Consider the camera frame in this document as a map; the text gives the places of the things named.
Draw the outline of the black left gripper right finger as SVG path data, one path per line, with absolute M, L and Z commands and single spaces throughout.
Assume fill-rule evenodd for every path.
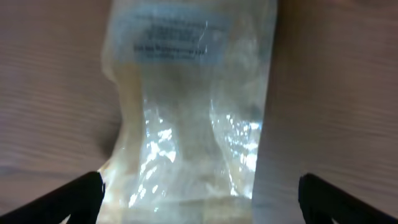
M 311 173 L 299 179 L 298 202 L 306 224 L 397 223 L 397 218 Z

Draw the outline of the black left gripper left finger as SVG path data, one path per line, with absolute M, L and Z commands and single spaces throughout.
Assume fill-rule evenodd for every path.
M 105 194 L 99 172 L 85 175 L 17 208 L 1 215 L 1 223 L 10 224 L 95 224 Z

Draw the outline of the beige powder pouch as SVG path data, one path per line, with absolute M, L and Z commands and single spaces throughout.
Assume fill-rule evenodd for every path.
M 113 1 L 122 124 L 98 223 L 251 223 L 276 0 Z

